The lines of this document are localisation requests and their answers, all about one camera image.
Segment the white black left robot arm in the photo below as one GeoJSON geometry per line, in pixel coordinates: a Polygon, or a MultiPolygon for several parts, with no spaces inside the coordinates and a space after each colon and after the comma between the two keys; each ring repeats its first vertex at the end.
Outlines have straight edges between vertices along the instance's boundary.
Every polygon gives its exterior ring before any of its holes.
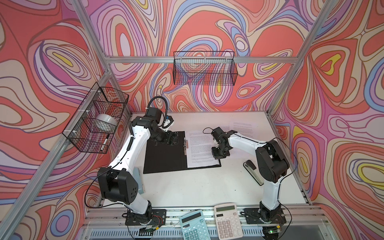
{"type": "Polygon", "coordinates": [[[139,184],[134,178],[134,167],[147,141],[171,145],[175,133],[169,131],[172,117],[165,117],[165,126],[158,126],[155,117],[144,115],[128,123],[129,132],[121,151],[108,167],[98,171],[98,183],[102,198],[128,209],[132,218],[141,225],[152,221],[152,204],[139,193],[139,184]]]}

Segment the blue folder with black inside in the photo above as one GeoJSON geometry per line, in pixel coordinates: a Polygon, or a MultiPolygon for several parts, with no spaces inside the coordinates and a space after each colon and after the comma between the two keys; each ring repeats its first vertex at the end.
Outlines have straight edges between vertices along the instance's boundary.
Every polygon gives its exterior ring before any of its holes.
{"type": "Polygon", "coordinates": [[[218,160],[208,166],[188,167],[185,132],[177,132],[177,138],[176,145],[156,143],[154,140],[147,141],[144,174],[220,168],[222,166],[221,161],[218,160]]]}

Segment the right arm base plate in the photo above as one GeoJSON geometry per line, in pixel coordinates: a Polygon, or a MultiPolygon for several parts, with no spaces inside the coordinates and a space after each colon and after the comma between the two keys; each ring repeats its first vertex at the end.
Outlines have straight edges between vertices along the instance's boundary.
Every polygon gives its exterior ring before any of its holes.
{"type": "Polygon", "coordinates": [[[276,224],[284,225],[287,223],[282,208],[268,210],[264,208],[245,208],[240,215],[246,218],[247,224],[276,224]]]}

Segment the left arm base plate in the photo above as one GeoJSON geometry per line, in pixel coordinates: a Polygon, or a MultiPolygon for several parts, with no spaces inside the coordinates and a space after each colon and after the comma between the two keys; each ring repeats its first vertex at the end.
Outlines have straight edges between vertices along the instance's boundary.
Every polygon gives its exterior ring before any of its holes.
{"type": "Polygon", "coordinates": [[[143,215],[134,214],[130,210],[123,213],[126,226],[143,226],[143,227],[161,227],[166,223],[166,209],[152,209],[151,213],[146,212],[143,215]]]}

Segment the printed white paper sheet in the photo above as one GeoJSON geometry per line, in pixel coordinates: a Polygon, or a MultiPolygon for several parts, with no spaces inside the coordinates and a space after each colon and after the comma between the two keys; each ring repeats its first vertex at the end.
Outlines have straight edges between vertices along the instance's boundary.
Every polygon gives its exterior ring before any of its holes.
{"type": "Polygon", "coordinates": [[[214,139],[210,133],[203,133],[203,131],[187,131],[187,168],[200,169],[219,167],[219,160],[216,160],[212,154],[213,146],[214,139]]]}

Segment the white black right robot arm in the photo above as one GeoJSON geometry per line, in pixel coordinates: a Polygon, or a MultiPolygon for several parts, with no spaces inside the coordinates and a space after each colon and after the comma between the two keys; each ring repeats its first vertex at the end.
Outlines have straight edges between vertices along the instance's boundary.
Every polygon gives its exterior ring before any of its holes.
{"type": "Polygon", "coordinates": [[[288,169],[290,169],[290,163],[279,143],[275,140],[261,142],[245,137],[233,130],[223,132],[221,128],[213,130],[211,135],[217,143],[215,147],[212,147],[212,154],[216,160],[229,157],[230,150],[233,148],[256,156],[257,169],[264,180],[259,218],[264,223],[271,222],[282,209],[280,187],[288,169]]]}

